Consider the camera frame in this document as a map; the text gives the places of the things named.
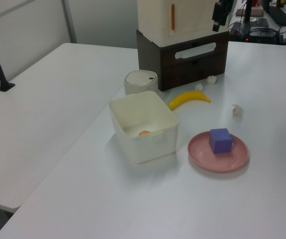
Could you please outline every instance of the drawer handle slot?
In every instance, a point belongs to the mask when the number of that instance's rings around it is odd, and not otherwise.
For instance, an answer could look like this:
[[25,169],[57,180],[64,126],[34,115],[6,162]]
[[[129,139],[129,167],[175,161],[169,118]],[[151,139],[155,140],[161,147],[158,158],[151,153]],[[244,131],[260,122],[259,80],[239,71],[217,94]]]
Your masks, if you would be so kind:
[[175,30],[175,4],[171,4],[171,30]]
[[206,45],[202,45],[202,46],[197,46],[197,47],[190,48],[190,49],[187,49],[187,50],[184,50],[184,51],[176,52],[175,58],[176,59],[179,59],[179,58],[186,59],[186,58],[189,58],[189,57],[198,56],[198,55],[201,55],[201,54],[204,54],[204,53],[208,53],[208,52],[214,51],[215,47],[216,47],[216,43],[215,42],[212,42],[212,43],[209,43],[209,44],[206,44]]

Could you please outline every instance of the pink plate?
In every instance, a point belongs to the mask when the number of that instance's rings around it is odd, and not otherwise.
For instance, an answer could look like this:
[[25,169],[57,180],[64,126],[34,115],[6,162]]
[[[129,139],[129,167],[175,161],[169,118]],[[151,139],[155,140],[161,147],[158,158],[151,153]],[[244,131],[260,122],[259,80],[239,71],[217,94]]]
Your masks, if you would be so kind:
[[230,172],[243,166],[248,159],[244,142],[232,135],[232,151],[214,154],[209,146],[209,131],[194,136],[188,144],[188,153],[200,167],[212,172]]

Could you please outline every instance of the purple cube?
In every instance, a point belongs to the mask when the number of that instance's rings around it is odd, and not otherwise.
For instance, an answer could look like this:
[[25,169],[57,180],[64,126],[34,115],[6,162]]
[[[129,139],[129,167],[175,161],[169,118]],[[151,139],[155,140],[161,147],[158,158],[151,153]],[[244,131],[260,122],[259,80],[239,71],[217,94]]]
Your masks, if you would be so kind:
[[213,153],[228,153],[232,151],[233,139],[226,128],[210,130],[209,145]]

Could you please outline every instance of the white lid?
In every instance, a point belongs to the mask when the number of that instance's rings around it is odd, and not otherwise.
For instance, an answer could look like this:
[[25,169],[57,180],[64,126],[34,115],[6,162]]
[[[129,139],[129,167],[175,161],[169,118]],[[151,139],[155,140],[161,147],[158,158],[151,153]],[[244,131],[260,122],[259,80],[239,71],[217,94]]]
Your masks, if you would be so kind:
[[130,84],[146,85],[152,83],[157,78],[157,74],[153,71],[138,70],[130,72],[125,81]]

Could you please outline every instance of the orange handle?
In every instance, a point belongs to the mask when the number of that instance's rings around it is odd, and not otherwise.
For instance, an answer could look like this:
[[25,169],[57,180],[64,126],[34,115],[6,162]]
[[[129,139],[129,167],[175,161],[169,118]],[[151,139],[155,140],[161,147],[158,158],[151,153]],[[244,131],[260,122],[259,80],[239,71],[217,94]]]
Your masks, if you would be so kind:
[[175,30],[175,4],[171,4],[171,29]]

